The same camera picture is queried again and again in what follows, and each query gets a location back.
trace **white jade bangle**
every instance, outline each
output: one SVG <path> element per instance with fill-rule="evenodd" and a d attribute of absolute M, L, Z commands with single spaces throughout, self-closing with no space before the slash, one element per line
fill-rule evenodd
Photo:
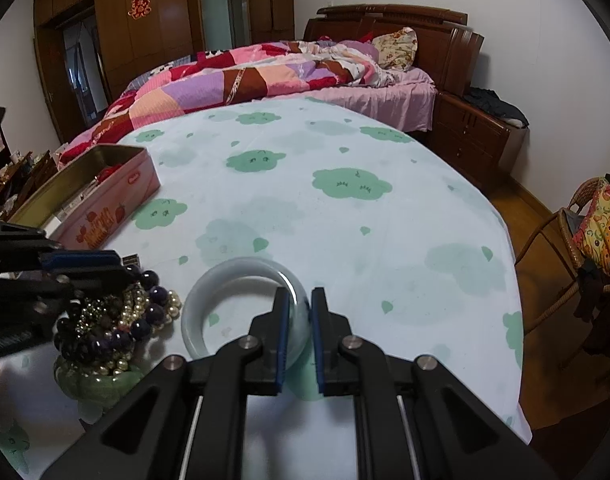
<path fill-rule="evenodd" d="M 261 276 L 284 286 L 291 294 L 287 339 L 287 368 L 294 364 L 310 335 L 309 301 L 299 280 L 281 264 L 261 258 L 234 258 L 205 272 L 184 302 L 181 316 L 182 339 L 189 355 L 201 359 L 210 355 L 202 327 L 212 307 L 210 300 L 225 284 L 239 278 Z"/>

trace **purple pillow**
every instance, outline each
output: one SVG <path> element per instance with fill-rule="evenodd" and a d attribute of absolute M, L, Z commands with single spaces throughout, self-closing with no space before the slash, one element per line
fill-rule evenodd
<path fill-rule="evenodd" d="M 341 43 L 348 48 L 355 48 L 365 56 L 371 57 L 374 62 L 378 62 L 378 50 L 371 43 L 361 43 L 360 41 L 354 40 L 343 40 Z"/>

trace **beaded bracelet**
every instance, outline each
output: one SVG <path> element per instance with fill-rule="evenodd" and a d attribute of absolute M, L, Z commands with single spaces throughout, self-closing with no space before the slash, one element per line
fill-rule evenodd
<path fill-rule="evenodd" d="M 130 370 L 137 342 L 180 316 L 178 294 L 160 286 L 153 270 L 126 266 L 134 282 L 122 295 L 72 301 L 67 317 L 56 322 L 54 346 L 85 376 L 118 376 Z"/>

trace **pink bed sheet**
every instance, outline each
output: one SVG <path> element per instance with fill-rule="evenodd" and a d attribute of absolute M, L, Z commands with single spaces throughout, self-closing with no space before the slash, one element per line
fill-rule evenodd
<path fill-rule="evenodd" d="M 431 130 L 436 99 L 432 78 L 417 67 L 408 72 L 389 72 L 396 77 L 397 82 L 393 86 L 323 88 L 269 99 L 314 97 L 366 115 L 402 132 Z"/>

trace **red chinese character decoration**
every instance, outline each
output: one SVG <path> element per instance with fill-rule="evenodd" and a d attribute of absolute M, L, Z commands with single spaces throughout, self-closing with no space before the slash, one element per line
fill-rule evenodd
<path fill-rule="evenodd" d="M 137 20 L 144 16 L 147 16 L 151 12 L 151 5 L 149 0 L 132 0 L 131 10 L 127 14 Z"/>

